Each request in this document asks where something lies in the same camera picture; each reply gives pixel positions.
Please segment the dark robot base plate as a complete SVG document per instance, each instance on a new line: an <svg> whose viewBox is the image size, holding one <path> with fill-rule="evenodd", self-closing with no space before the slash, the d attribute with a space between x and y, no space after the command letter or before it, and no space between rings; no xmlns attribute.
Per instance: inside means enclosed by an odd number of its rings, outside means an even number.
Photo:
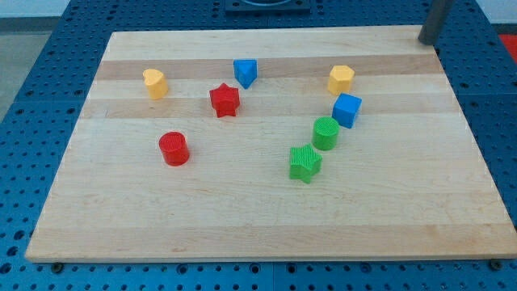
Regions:
<svg viewBox="0 0 517 291"><path fill-rule="evenodd" d="M309 13L311 0L224 0L226 14Z"/></svg>

